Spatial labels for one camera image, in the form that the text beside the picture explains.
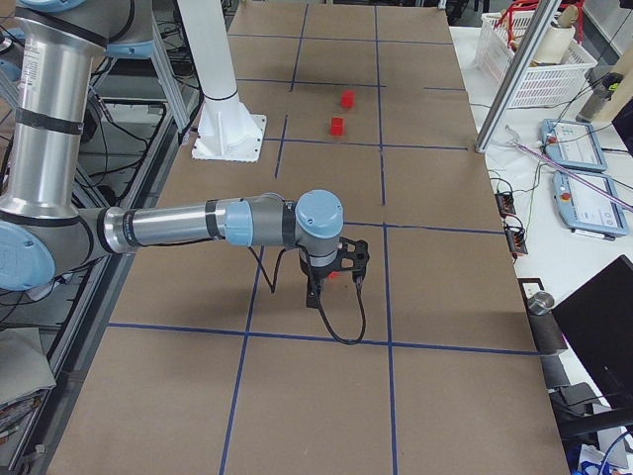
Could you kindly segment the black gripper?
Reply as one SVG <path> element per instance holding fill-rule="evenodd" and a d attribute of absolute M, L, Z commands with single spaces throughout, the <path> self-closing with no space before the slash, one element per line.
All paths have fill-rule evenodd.
<path fill-rule="evenodd" d="M 306 257 L 306 253 L 300 247 L 300 266 L 308 276 L 306 306 L 318 307 L 320 305 L 321 280 L 332 272 L 350 272 L 352 280 L 363 281 L 366 277 L 367 264 L 370 260 L 368 242 L 363 239 L 353 240 L 341 237 L 332 260 L 324 266 L 317 266 L 317 259 L 313 256 Z"/>

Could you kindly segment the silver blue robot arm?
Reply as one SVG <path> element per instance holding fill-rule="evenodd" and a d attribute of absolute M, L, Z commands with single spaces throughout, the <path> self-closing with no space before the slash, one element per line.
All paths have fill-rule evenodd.
<path fill-rule="evenodd" d="M 322 280 L 348 271 L 361 285 L 363 240 L 345 238 L 343 208 L 329 191 L 290 201 L 275 193 L 154 209 L 78 209 L 72 189 L 93 61 L 154 50 L 148 1 L 20 1 L 26 40 L 15 111 L 13 161 L 1 197 L 1 285 L 26 291 L 109 254 L 223 240 L 296 249 L 320 305 Z"/>

